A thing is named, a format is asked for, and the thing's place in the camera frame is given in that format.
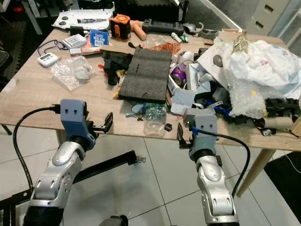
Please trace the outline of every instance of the tile floor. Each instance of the tile floor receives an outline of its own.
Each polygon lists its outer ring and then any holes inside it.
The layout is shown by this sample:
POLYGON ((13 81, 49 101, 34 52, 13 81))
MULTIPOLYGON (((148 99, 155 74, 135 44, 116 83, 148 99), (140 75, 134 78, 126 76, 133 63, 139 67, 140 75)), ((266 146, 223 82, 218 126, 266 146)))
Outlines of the tile floor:
MULTIPOLYGON (((35 181, 58 147, 55 132, 20 128, 18 143, 35 181)), ((110 215, 125 214, 130 226, 205 226, 195 164, 187 150, 179 150, 176 141, 105 135, 87 153, 83 168, 132 149, 146 155, 147 162, 123 165, 74 185, 64 212, 64 225, 98 226, 110 215)), ((246 153, 236 146, 216 145, 216 150, 222 157, 227 185, 232 189, 246 153)), ((258 154, 259 149, 251 149, 251 164, 258 154)), ((283 154, 284 151, 277 151, 273 158, 283 154)), ((0 199, 25 189, 27 183, 12 137, 0 127, 0 199)), ((264 171, 234 202, 241 226, 300 226, 264 171)), ((20 222, 26 208, 26 203, 18 207, 20 222)))

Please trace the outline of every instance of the foam pad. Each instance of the foam pad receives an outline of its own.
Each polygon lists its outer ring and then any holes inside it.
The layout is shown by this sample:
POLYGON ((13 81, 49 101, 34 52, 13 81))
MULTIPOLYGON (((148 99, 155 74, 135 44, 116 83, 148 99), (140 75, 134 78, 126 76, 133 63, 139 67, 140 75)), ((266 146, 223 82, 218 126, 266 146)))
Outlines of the foam pad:
POLYGON ((165 103, 171 51, 137 48, 119 91, 119 98, 165 103))

